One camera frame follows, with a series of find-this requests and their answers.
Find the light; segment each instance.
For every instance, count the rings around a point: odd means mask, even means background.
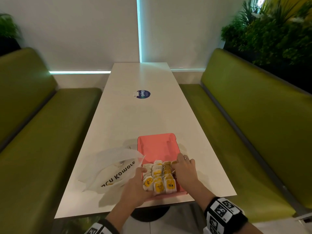
[[[263,3],[264,3],[264,0],[259,0],[258,1],[258,7],[261,7]]]
[[[140,62],[142,62],[140,0],[137,0],[137,15],[138,15],[138,55]]]
[[[205,68],[197,68],[197,69],[185,69],[185,68],[179,68],[179,69],[170,69],[172,72],[204,72]]]
[[[110,71],[50,71],[50,74],[110,74]]]

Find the green leather upholstery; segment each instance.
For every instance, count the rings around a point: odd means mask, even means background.
[[[0,233],[51,224],[101,94],[59,90],[0,154]]]
[[[180,87],[237,193],[229,200],[245,211],[250,222],[291,217],[295,211],[201,86]]]
[[[57,86],[31,48],[0,57],[0,144]]]
[[[290,192],[312,208],[312,96],[221,49],[202,82]]]

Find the red box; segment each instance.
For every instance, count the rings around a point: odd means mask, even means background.
[[[177,145],[177,138],[173,133],[138,137],[138,151],[145,156],[142,164],[154,163],[155,160],[162,160],[163,162],[174,161],[177,160],[177,155],[180,153],[180,149]],[[150,200],[187,194],[177,180],[176,184],[177,193],[158,195]]]

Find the white wall panel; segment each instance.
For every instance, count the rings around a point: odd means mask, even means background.
[[[111,70],[114,62],[139,61],[136,0],[0,0],[0,9],[50,70]]]
[[[140,0],[143,62],[205,68],[244,0]]]

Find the white plastic bag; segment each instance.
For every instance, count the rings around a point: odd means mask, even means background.
[[[84,191],[92,190],[102,194],[112,187],[124,185],[134,177],[135,169],[141,166],[143,159],[144,156],[133,149],[101,151],[91,156],[78,180],[86,184]]]

